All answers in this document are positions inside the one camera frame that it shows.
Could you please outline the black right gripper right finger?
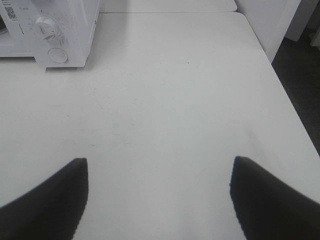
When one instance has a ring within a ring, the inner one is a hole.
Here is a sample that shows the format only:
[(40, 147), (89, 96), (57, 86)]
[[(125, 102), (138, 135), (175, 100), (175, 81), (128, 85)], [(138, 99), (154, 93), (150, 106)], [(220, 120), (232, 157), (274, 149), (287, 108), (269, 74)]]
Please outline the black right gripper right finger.
[(230, 197), (248, 240), (318, 240), (320, 205), (248, 157), (234, 159)]

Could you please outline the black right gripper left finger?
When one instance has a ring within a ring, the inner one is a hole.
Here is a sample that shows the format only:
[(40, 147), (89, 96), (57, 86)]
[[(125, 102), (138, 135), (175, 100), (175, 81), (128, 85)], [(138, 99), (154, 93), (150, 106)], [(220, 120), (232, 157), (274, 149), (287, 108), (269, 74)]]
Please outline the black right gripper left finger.
[(88, 162), (75, 158), (0, 208), (2, 240), (71, 240), (89, 195)]

